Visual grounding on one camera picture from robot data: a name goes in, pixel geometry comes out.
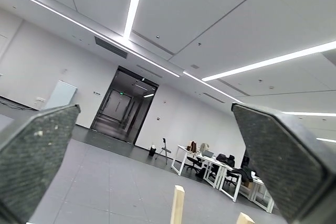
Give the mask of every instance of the doorway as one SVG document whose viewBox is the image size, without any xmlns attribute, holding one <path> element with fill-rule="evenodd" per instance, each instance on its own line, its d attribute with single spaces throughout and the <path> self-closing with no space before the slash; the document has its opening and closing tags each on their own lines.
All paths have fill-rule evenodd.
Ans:
<svg viewBox="0 0 336 224">
<path fill-rule="evenodd" d="M 135 144 L 158 85 L 118 68 L 91 129 Z"/>
</svg>

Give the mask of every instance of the fluorescent light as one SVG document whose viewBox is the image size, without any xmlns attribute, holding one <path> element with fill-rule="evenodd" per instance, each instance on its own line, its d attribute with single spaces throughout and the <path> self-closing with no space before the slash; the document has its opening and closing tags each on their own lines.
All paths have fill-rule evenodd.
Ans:
<svg viewBox="0 0 336 224">
<path fill-rule="evenodd" d="M 208 83 L 205 83 L 204 81 L 202 81 L 202 80 L 200 80 L 200 79 L 198 79 L 198 78 L 192 76 L 191 74 L 187 73 L 186 71 L 183 71 L 183 73 L 184 73 L 186 76 L 189 76 L 190 78 L 193 78 L 194 80 L 196 80 L 196 81 L 198 81 L 198 82 L 200 82 L 200 83 L 202 83 L 202 84 L 208 86 L 209 88 L 212 88 L 213 90 L 216 90 L 217 92 L 219 92 L 219 93 L 221 93 L 221 94 L 223 94 L 223 95 L 226 95 L 227 97 L 231 98 L 232 100 L 234 100 L 234 101 L 236 101 L 236 102 L 239 102 L 239 103 L 242 103 L 241 101 L 237 100 L 236 98 L 232 97 L 231 95 L 228 95 L 227 93 L 224 93 L 223 91 L 221 91 L 221 90 L 219 90 L 219 89 L 217 89 L 217 88 L 215 88 L 215 87 L 209 85 Z"/>
<path fill-rule="evenodd" d="M 147 97 L 152 97 L 154 94 L 148 94 L 148 95 L 145 95 L 144 97 L 147 98 Z"/>
<path fill-rule="evenodd" d="M 166 71 L 166 72 L 172 74 L 173 76 L 180 77 L 178 74 L 175 74 L 174 72 L 172 72 L 172 71 L 170 71 L 170 70 L 168 70 L 168 69 L 166 69 L 166 68 L 160 66 L 159 64 L 156 64 L 155 62 L 153 62 L 153 61 L 151 61 L 151 60 L 145 58 L 144 56 L 140 55 L 139 53 L 130 50 L 129 48 L 125 47 L 124 45 L 122 45 L 122 44 L 120 44 L 120 43 L 118 43 L 118 42 L 116 42 L 116 41 L 111 40 L 109 37 L 107 37 L 107 36 L 105 36 L 105 35 L 103 35 L 103 34 L 101 34 L 101 33 L 98 33 L 98 32 L 96 32 L 95 30 L 92 30 L 91 28 L 89 28 L 89 27 L 87 27 L 87 26 L 85 26 L 85 25 L 83 25 L 83 24 L 81 24 L 81 23 L 79 23 L 79 22 L 73 20 L 72 18 L 69 18 L 69 17 L 63 15 L 62 13 L 59 13 L 58 11 L 56 11 L 56 10 L 54 10 L 54 9 L 52 9 L 52 8 L 50 8 L 50 7 L 46 6 L 46 5 L 44 5 L 44 4 L 42 4 L 41 2 L 39 2 L 39 1 L 37 1 L 37 0 L 30 0 L 30 1 L 34 2 L 35 4 L 38 4 L 39 6 L 42 6 L 43 8 L 45 8 L 45 9 L 47 9 L 47 10 L 49 10 L 49 11 L 51 11 L 51 12 L 53 12 L 53 13 L 59 15 L 59 16 L 61 16 L 62 18 L 65 18 L 66 20 L 68 20 L 68 21 L 70 21 L 70 22 L 72 22 L 72 23 L 74 23 L 74 24 L 76 24 L 76 25 L 78 25 L 78 26 L 84 28 L 85 30 L 87 30 L 87 31 L 89 31 L 89 32 L 91 32 L 91 33 L 97 35 L 98 37 L 100 37 L 100 38 L 102 38 L 102 39 L 105 39 L 105 40 L 107 40 L 108 42 L 110 42 L 110 43 L 112 43 L 112 44 L 114 44 L 114 45 L 117 45 L 118 47 L 122 48 L 123 50 L 125 50 L 125 51 L 127 51 L 127 52 L 130 52 L 131 54 L 133 54 L 133 55 L 139 57 L 140 59 L 143 59 L 143 60 L 147 61 L 147 62 L 150 63 L 150 64 L 153 64 L 154 66 L 156 66 L 156 67 L 158 67 L 158 68 L 161 68 L 162 70 L 164 70 L 164 71 Z"/>
<path fill-rule="evenodd" d="M 316 138 L 317 140 L 325 141 L 325 142 L 331 142 L 336 143 L 336 140 L 326 139 L 326 138 Z"/>
<path fill-rule="evenodd" d="M 252 65 L 248 65 L 248 66 L 245 66 L 245 67 L 241 67 L 241 68 L 226 71 L 226 72 L 223 72 L 223 73 L 215 74 L 213 76 L 203 78 L 202 80 L 203 81 L 211 81 L 211 80 L 222 78 L 222 77 L 225 77 L 225 76 L 231 76 L 231 75 L 236 74 L 236 73 L 241 73 L 241 72 L 245 72 L 245 71 L 256 69 L 256 68 L 261 68 L 261 67 L 273 65 L 273 64 L 280 63 L 280 62 L 283 62 L 283 61 L 286 61 L 286 60 L 296 59 L 296 58 L 299 58 L 299 57 L 302 57 L 302 56 L 315 54 L 317 52 L 328 51 L 328 50 L 331 50 L 331 49 L 334 49 L 334 48 L 336 48 L 336 41 L 326 43 L 326 44 L 323 44 L 323 45 L 319 45 L 319 46 L 316 46 L 316 47 L 304 49 L 304 50 L 301 50 L 301 51 L 293 52 L 291 54 L 276 57 L 276 58 L 273 58 L 273 59 L 264 60 L 264 61 L 254 63 Z"/>
<path fill-rule="evenodd" d="M 127 14 L 127 20 L 126 20 L 126 26 L 125 26 L 125 31 L 124 31 L 124 39 L 129 40 L 134 19 L 135 19 L 135 14 L 138 9 L 140 0 L 131 0 L 130 3 L 130 8 L 128 9 L 128 14 Z"/>
<path fill-rule="evenodd" d="M 146 91 L 148 91 L 148 89 L 145 89 L 144 87 L 142 87 L 142 86 L 139 86 L 139 85 L 137 85 L 137 84 L 135 84 L 137 87 L 139 87 L 139 88 L 141 88 L 141 89 L 144 89 L 144 90 L 146 90 Z"/>
<path fill-rule="evenodd" d="M 336 113 L 315 113 L 315 112 L 282 112 L 288 115 L 314 115 L 314 116 L 336 116 Z"/>
</svg>

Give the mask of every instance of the trash can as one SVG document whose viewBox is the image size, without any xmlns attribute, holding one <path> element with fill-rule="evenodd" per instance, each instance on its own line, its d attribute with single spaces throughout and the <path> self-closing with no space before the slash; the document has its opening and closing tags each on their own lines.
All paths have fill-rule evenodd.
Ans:
<svg viewBox="0 0 336 224">
<path fill-rule="evenodd" d="M 151 147 L 148 155 L 152 157 L 152 156 L 154 156 L 155 152 L 156 152 L 156 148 Z"/>
</svg>

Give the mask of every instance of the wooden block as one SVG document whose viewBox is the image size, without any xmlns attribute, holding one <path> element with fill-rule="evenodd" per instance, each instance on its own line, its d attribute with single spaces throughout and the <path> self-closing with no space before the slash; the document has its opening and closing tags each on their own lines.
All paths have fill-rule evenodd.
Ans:
<svg viewBox="0 0 336 224">
<path fill-rule="evenodd" d="M 182 223 L 183 202 L 184 202 L 184 189 L 182 186 L 175 186 L 170 224 Z"/>
<path fill-rule="evenodd" d="M 255 222 L 250 218 L 249 215 L 241 212 L 236 224 L 255 224 Z"/>
</svg>

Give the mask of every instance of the desk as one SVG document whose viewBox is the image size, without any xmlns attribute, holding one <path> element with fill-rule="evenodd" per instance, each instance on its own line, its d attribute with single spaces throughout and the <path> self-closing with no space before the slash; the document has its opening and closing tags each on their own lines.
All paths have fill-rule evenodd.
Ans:
<svg viewBox="0 0 336 224">
<path fill-rule="evenodd" d="M 180 170 L 176 169 L 176 167 L 174 166 L 175 164 L 175 161 L 176 161 L 176 157 L 177 157 L 177 154 L 179 152 L 179 150 L 182 150 L 184 151 L 184 157 L 182 159 L 182 162 L 181 162 L 181 167 L 180 167 Z M 203 179 L 205 181 L 207 181 L 210 185 L 212 185 L 213 188 L 216 188 L 218 189 L 219 188 L 219 182 L 220 182 L 220 176 L 221 174 L 223 173 L 222 172 L 222 168 L 224 167 L 224 164 L 222 164 L 221 162 L 213 159 L 213 158 L 209 158 L 209 157 L 205 157 L 203 156 L 202 154 L 198 154 L 198 153 L 192 153 L 190 151 L 187 151 L 186 147 L 182 146 L 182 145 L 178 145 L 177 146 L 177 150 L 176 150 L 176 154 L 175 154 L 175 157 L 173 159 L 173 163 L 171 165 L 171 168 L 176 171 L 176 173 L 180 176 L 181 173 L 182 173 L 182 170 L 183 170 L 183 167 L 184 167 L 184 164 L 185 164 L 185 160 L 187 158 L 187 155 L 190 154 L 190 155 L 193 155 L 195 157 L 198 157 L 204 161 L 207 162 L 207 167 L 206 167 L 206 170 L 205 170 L 205 173 L 204 173 L 204 176 L 203 176 Z M 218 168 L 218 172 L 217 172 L 217 175 L 216 175 L 216 178 L 215 178 L 215 181 L 212 182 L 210 179 L 209 179 L 209 175 L 211 174 L 211 168 L 212 168 L 212 165 L 215 164 L 215 165 L 218 165 L 219 168 Z"/>
<path fill-rule="evenodd" d="M 237 196 L 238 196 L 238 193 L 239 193 L 239 189 L 240 189 L 240 184 L 242 183 L 242 181 L 241 181 L 241 174 L 236 174 L 236 175 L 238 175 L 238 181 L 237 181 L 237 186 L 236 186 L 235 193 L 234 193 L 233 196 L 231 196 L 231 194 L 229 194 L 227 191 L 223 190 L 223 185 L 224 185 L 226 173 L 227 173 L 227 171 L 231 172 L 233 169 L 234 168 L 232 168 L 232 167 L 230 167 L 228 165 L 224 165 L 224 169 L 223 169 L 222 174 L 221 174 L 221 181 L 220 181 L 220 185 L 219 185 L 219 191 L 221 191 L 227 197 L 229 197 L 230 199 L 232 199 L 233 202 L 236 202 Z"/>
<path fill-rule="evenodd" d="M 249 201 L 253 202 L 257 206 L 259 206 L 260 208 L 262 208 L 263 210 L 265 210 L 266 212 L 268 212 L 268 213 L 271 214 L 272 211 L 273 211 L 273 207 L 274 207 L 274 200 L 272 199 L 271 196 L 269 198 L 267 206 L 264 206 L 263 204 L 259 203 L 256 200 L 257 199 L 257 194 L 258 194 L 259 187 L 260 186 L 265 186 L 264 182 L 260 178 L 258 178 L 258 177 L 254 177 L 253 178 L 253 186 L 249 190 L 248 194 L 245 194 L 245 193 L 239 191 L 240 190 L 240 185 L 242 183 L 242 181 L 241 181 L 241 175 L 240 174 L 237 174 L 239 176 L 239 179 L 237 181 L 237 186 L 236 186 L 235 193 L 234 193 L 233 196 L 231 196 L 228 192 L 226 192 L 225 190 L 223 190 L 223 184 L 224 184 L 224 180 L 225 180 L 226 173 L 227 173 L 228 170 L 231 171 L 231 170 L 233 170 L 233 168 L 225 165 L 225 170 L 222 172 L 222 176 L 221 176 L 221 181 L 220 181 L 220 185 L 219 185 L 219 191 L 221 191 L 226 196 L 228 196 L 230 199 L 232 199 L 233 202 L 236 202 L 238 193 L 241 193 Z"/>
<path fill-rule="evenodd" d="M 268 213 L 272 213 L 273 211 L 273 207 L 274 207 L 274 200 L 273 198 L 270 196 L 269 197 L 269 201 L 267 203 L 267 206 L 264 206 L 263 204 L 259 203 L 256 198 L 257 198 L 257 193 L 258 193 L 258 189 L 260 186 L 265 186 L 264 182 L 259 179 L 259 178 L 253 178 L 253 187 L 249 193 L 249 197 L 248 199 L 253 202 L 254 204 L 256 204 L 257 206 L 259 206 L 260 208 L 262 208 L 263 210 L 265 210 Z"/>
</svg>

